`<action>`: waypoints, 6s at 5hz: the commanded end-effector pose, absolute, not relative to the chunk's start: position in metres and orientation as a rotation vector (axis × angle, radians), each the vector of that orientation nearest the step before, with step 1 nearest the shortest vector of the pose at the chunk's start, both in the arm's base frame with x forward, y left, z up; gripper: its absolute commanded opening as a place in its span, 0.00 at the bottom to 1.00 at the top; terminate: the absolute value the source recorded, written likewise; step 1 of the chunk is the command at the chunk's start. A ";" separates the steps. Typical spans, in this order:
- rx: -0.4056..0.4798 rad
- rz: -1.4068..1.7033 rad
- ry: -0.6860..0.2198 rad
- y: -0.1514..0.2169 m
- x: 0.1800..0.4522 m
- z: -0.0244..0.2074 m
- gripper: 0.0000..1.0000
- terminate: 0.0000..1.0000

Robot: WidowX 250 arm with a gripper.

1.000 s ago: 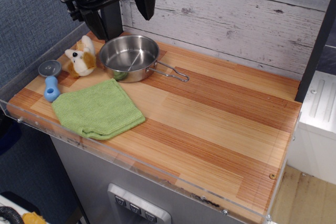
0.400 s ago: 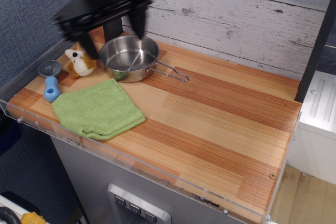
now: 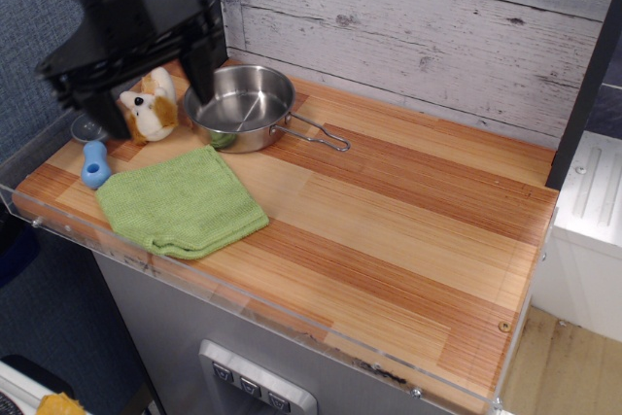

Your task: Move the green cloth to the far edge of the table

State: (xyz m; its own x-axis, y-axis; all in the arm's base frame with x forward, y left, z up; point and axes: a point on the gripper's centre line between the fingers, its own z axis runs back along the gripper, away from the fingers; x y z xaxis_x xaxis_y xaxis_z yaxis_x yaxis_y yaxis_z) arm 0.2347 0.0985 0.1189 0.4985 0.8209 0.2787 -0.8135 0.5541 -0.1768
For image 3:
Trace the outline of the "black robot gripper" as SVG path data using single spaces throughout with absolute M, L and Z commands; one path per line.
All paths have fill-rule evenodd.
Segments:
M 218 44 L 193 38 L 188 0 L 84 0 L 77 30 L 36 67 L 64 106 L 83 108 L 113 139 L 131 134 L 112 89 L 178 60 L 199 98 L 215 94 Z

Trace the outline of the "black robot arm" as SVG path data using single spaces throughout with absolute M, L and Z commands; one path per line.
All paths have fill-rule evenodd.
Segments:
M 73 35 L 36 67 L 63 108 L 84 110 L 110 136 L 128 126 L 112 88 L 173 59 L 203 104 L 214 95 L 223 26 L 216 0 L 77 0 L 84 11 Z

